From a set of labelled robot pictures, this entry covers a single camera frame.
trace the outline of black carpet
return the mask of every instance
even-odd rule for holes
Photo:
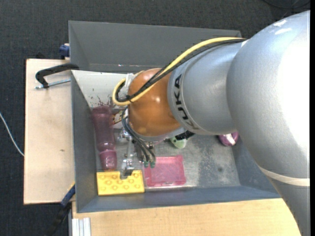
[[[24,59],[59,59],[68,20],[240,30],[249,38],[307,0],[0,0],[0,111],[23,150]],[[0,121],[0,235],[43,235],[58,205],[23,205],[24,159]],[[64,223],[56,235],[67,235]]]

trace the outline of wooden table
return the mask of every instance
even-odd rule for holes
[[[60,202],[74,181],[70,84],[36,90],[37,71],[66,60],[28,59],[24,204]],[[56,81],[69,73],[48,77]],[[92,236],[299,236],[282,199],[77,213],[91,218]]]

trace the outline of green object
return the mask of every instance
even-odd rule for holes
[[[175,136],[170,138],[171,143],[177,148],[185,148],[187,139],[177,140]]]

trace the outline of pink object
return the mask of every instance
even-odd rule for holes
[[[103,170],[115,170],[117,168],[117,154],[115,150],[105,150],[98,155]]]
[[[115,150],[113,114],[109,106],[92,109],[96,146],[103,170],[115,170],[117,155]]]
[[[183,185],[186,183],[183,157],[157,157],[154,168],[144,168],[144,179],[148,187]]]
[[[236,144],[238,137],[238,132],[234,132],[232,134],[219,135],[219,140],[225,146],[233,146]]]

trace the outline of black clamp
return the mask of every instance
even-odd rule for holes
[[[80,70],[79,67],[75,64],[72,63],[66,63],[66,64],[62,64],[62,65],[57,65],[54,67],[50,67],[50,68],[46,68],[43,70],[40,70],[36,73],[35,78],[38,80],[38,82],[40,82],[42,85],[36,87],[37,89],[39,88],[45,88],[47,89],[49,86],[53,86],[53,85],[57,85],[57,84],[61,84],[61,83],[65,83],[68,82],[70,80],[63,80],[57,83],[48,83],[45,79],[44,76],[48,76],[51,74],[55,74],[55,73],[60,73],[60,72],[64,72],[67,70]]]

